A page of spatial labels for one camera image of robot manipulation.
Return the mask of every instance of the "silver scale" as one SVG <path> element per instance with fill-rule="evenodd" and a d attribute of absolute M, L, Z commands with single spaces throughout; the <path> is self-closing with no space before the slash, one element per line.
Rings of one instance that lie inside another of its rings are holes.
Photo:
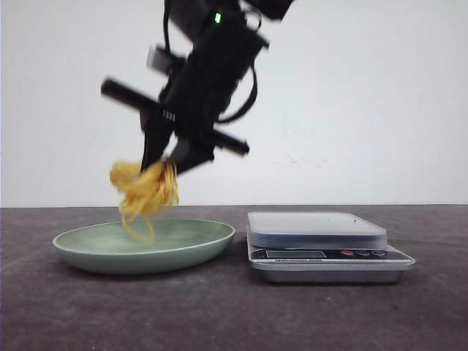
<path fill-rule="evenodd" d="M 343 212 L 251 212 L 253 269 L 271 282 L 391 283 L 415 260 L 388 245 L 386 229 Z"/>

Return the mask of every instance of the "ceramic plate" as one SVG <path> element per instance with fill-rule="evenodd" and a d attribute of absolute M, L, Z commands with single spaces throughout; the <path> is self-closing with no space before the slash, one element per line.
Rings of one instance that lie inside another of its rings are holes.
<path fill-rule="evenodd" d="M 195 219 L 152 219 L 156 238 L 145 244 L 121 222 L 97 224 L 65 232 L 53 239 L 70 265 L 104 274 L 148 274 L 191 267 L 218 256 L 232 241 L 228 224 Z M 147 233 L 144 221 L 131 224 Z"/>

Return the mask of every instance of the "dark gray table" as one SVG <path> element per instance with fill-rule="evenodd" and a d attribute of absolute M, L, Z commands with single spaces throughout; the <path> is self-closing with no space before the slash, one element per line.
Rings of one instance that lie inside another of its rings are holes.
<path fill-rule="evenodd" d="M 417 260 L 398 284 L 275 285 L 247 264 L 246 213 L 349 211 Z M 177 207 L 237 234 L 218 258 L 149 276 L 60 261 L 54 236 L 114 208 L 1 210 L 2 350 L 468 350 L 468 205 Z"/>

